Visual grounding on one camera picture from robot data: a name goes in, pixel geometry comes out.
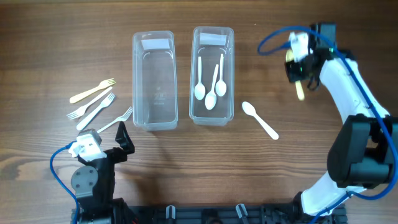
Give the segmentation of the yellow plastic spoon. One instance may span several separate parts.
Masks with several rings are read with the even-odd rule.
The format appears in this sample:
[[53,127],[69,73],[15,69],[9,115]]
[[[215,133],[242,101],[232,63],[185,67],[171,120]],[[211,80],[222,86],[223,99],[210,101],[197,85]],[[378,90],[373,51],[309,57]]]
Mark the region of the yellow plastic spoon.
[[[285,61],[286,62],[291,62],[294,60],[294,55],[293,55],[293,51],[292,49],[288,49],[286,51],[286,55],[285,55]],[[297,97],[300,101],[303,101],[305,99],[305,95],[303,92],[303,88],[302,88],[302,84],[300,81],[296,81],[295,82],[295,87],[296,87],[296,92],[297,92]]]

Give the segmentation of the thin white spoon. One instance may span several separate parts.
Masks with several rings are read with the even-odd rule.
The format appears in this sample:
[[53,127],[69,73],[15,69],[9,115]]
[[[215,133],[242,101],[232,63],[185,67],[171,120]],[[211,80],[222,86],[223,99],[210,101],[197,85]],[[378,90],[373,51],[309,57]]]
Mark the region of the thin white spoon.
[[224,67],[224,54],[220,55],[220,77],[219,80],[216,82],[216,93],[218,96],[222,97],[226,94],[226,83],[223,80],[223,67]]
[[197,100],[202,100],[205,97],[205,86],[202,84],[202,60],[198,57],[198,83],[195,85],[194,94]]
[[208,94],[205,97],[205,106],[207,110],[212,110],[216,105],[217,97],[215,94],[215,85],[216,85],[216,78],[218,76],[218,70],[219,70],[219,65],[216,64],[211,83],[211,90],[208,92]]

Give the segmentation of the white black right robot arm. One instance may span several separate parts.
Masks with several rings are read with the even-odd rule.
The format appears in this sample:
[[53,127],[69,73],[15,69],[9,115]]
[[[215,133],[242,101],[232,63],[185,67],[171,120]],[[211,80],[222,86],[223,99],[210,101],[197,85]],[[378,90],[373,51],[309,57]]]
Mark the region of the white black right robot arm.
[[355,57],[337,48],[336,26],[289,27],[285,68],[289,82],[308,80],[329,91],[343,126],[327,158],[327,171],[295,203],[316,220],[356,196],[378,200],[397,183],[397,118],[375,99]]

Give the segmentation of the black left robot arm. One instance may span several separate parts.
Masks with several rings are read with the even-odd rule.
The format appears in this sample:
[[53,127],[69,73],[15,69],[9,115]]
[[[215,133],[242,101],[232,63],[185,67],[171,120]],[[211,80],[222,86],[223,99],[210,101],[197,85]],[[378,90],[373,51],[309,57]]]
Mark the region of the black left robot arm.
[[75,171],[71,185],[79,204],[77,223],[139,223],[136,214],[122,198],[113,198],[115,165],[127,161],[135,147],[120,122],[115,141],[118,147],[101,150],[101,137],[95,129],[81,131],[68,150],[83,166]]

